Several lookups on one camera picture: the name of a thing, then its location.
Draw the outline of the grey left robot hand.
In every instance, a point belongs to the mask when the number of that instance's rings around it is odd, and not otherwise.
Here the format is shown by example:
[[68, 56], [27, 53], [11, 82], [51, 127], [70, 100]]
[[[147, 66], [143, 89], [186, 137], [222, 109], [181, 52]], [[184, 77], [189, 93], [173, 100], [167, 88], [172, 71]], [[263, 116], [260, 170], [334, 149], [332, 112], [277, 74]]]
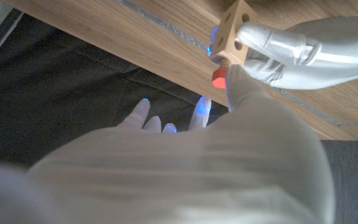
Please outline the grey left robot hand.
[[275, 88], [315, 90], [358, 79], [358, 16], [336, 16], [287, 30], [234, 19], [231, 7], [211, 31], [210, 59], [220, 64], [212, 84], [225, 88], [225, 74], [239, 64], [254, 79]]

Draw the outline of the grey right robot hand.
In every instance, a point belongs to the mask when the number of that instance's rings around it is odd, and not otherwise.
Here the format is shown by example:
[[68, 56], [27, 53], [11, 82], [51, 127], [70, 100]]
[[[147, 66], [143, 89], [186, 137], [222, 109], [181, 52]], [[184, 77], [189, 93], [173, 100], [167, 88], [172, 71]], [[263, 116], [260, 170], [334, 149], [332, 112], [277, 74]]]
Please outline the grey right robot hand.
[[333, 223], [331, 168], [319, 139], [240, 65], [229, 111], [190, 128], [148, 118], [141, 100], [118, 126], [54, 150], [27, 171], [0, 166], [0, 223]]

